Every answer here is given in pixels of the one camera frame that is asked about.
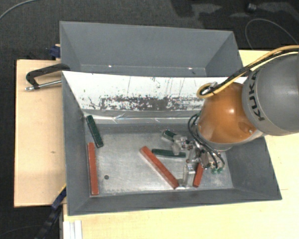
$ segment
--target red stick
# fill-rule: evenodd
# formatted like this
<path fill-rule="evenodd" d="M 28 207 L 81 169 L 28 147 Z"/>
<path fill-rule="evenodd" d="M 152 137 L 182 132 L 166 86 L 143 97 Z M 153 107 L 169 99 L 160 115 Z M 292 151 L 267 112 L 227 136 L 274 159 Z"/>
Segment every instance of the red stick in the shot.
<path fill-rule="evenodd" d="M 198 164 L 197 168 L 196 168 L 196 174 L 194 177 L 194 181 L 193 181 L 193 187 L 198 188 L 201 178 L 203 177 L 203 173 L 204 173 L 204 168 L 202 167 L 201 164 Z"/>
<path fill-rule="evenodd" d="M 173 187 L 173 189 L 178 187 L 177 179 L 171 174 L 170 171 L 168 171 L 168 169 L 163 165 L 162 162 L 160 162 L 160 160 L 151 152 L 149 148 L 144 146 L 140 152 L 160 173 L 160 175 Z"/>
<path fill-rule="evenodd" d="M 88 154 L 89 154 L 91 195 L 96 196 L 99 194 L 99 185 L 98 185 L 98 174 L 96 169 L 95 146 L 93 142 L 88 143 Z"/>

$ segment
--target yellow cable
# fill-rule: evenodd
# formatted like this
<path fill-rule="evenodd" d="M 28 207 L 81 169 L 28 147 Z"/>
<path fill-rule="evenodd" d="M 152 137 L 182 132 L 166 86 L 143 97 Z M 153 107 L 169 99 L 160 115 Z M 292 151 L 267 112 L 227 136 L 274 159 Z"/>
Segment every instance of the yellow cable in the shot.
<path fill-rule="evenodd" d="M 284 47 L 280 47 L 280 48 L 277 48 L 277 49 L 274 49 L 268 53 L 266 53 L 265 55 L 261 56 L 260 58 L 256 59 L 254 62 L 250 63 L 247 67 L 250 67 L 258 62 L 261 62 L 262 60 L 268 58 L 269 56 L 271 55 L 274 55 L 276 53 L 279 53 L 279 52 L 282 52 L 282 51 L 285 51 L 285 50 L 293 50 L 293 49 L 299 49 L 299 45 L 289 45 L 289 46 L 284 46 Z M 220 88 L 216 89 L 215 91 L 211 92 L 211 93 L 207 93 L 205 95 L 201 95 L 201 91 L 208 88 L 211 83 L 207 83 L 207 84 L 204 84 L 203 86 L 201 86 L 198 91 L 197 91 L 197 97 L 198 98 L 201 98 L 201 99 L 205 99 L 205 98 L 208 98 L 208 97 L 211 97 L 221 91 L 223 91 L 225 88 L 227 88 L 230 84 L 232 84 L 234 81 L 236 81 L 239 77 L 243 76 L 246 72 L 243 72 L 241 73 L 240 75 L 236 76 L 235 78 L 233 78 L 231 81 L 227 82 L 226 84 L 224 84 L 223 86 L 221 86 Z"/>

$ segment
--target stain on metal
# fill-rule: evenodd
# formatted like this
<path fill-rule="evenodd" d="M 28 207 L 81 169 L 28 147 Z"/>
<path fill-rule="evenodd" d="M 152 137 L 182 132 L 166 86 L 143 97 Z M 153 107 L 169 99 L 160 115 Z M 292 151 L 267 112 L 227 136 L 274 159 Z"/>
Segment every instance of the stain on metal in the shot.
<path fill-rule="evenodd" d="M 95 110 L 116 110 L 116 111 L 191 111 L 199 110 L 202 101 L 196 97 L 171 97 L 165 96 L 149 97 L 141 95 L 137 97 L 103 96 L 98 98 L 98 103 L 92 102 L 89 98 L 89 107 Z"/>

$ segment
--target black carpet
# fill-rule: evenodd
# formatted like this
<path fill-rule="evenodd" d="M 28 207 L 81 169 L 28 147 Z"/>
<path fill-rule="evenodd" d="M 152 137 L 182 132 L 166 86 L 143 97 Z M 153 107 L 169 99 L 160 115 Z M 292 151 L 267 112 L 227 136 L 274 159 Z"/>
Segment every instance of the black carpet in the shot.
<path fill-rule="evenodd" d="M 21 1 L 0 0 L 0 15 Z M 234 32 L 240 49 L 299 44 L 299 0 L 258 0 L 254 14 L 244 11 L 245 2 L 44 0 L 7 14 L 0 22 L 0 239 L 33 238 L 49 214 L 48 207 L 13 208 L 16 59 L 51 59 L 48 50 L 59 43 L 60 20 L 225 29 Z M 58 227 L 50 238 L 58 238 Z"/>

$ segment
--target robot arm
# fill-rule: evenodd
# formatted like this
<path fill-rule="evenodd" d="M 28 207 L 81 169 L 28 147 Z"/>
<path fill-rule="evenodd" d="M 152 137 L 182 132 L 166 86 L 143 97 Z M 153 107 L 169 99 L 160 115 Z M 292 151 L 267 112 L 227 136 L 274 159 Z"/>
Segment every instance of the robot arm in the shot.
<path fill-rule="evenodd" d="M 244 85 L 234 83 L 246 73 Z M 202 86 L 197 96 L 205 102 L 197 124 L 191 126 L 198 138 L 215 150 L 229 149 L 262 134 L 299 132 L 299 46 L 273 50 L 223 83 Z"/>

